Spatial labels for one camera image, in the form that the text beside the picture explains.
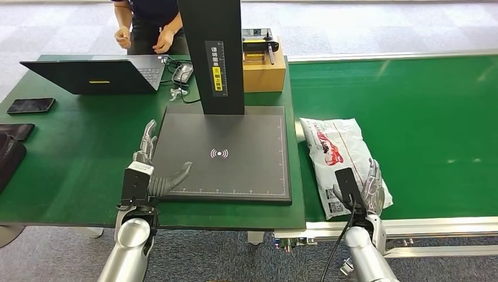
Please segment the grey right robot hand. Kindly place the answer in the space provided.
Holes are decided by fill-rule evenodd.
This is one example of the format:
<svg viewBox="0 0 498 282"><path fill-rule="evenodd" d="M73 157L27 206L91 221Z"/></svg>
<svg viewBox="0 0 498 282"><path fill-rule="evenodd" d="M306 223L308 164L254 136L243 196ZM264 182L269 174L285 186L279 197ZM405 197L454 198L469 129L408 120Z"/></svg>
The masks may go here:
<svg viewBox="0 0 498 282"><path fill-rule="evenodd" d="M369 159L369 162L369 171L361 190L361 196L367 213L380 216L385 203L382 173L379 163L375 159Z"/></svg>

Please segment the person's right hand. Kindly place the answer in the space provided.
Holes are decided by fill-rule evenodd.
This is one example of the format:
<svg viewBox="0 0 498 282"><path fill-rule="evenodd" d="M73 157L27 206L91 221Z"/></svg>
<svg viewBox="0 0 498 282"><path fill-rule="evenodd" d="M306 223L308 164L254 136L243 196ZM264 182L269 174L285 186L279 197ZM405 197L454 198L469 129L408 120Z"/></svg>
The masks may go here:
<svg viewBox="0 0 498 282"><path fill-rule="evenodd" d="M121 26L115 32L115 40L121 48L129 49L132 45L130 39L130 29L126 26Z"/></svg>

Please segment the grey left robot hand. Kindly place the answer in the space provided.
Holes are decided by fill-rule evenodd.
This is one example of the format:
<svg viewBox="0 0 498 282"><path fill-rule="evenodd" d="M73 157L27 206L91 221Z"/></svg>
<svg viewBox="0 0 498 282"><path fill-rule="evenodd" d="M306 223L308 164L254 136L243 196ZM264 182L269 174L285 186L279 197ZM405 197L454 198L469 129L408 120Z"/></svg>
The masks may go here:
<svg viewBox="0 0 498 282"><path fill-rule="evenodd" d="M187 178L193 163L185 162L181 170L172 175L172 177L154 176L152 157L154 146L157 142L157 136L153 134L156 125L157 123L154 119L146 125L140 141L140 149L134 152L132 163L129 167L138 171L139 177L145 180L147 194L149 196L165 197L173 188Z"/></svg>

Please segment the person's left hand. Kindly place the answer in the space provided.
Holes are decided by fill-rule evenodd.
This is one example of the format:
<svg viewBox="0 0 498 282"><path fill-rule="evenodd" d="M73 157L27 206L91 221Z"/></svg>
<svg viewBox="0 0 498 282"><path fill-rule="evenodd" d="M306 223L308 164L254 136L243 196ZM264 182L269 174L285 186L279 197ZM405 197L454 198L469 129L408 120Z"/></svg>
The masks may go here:
<svg viewBox="0 0 498 282"><path fill-rule="evenodd" d="M166 53L172 46L175 33L164 27L157 39L157 43L153 46L156 54Z"/></svg>

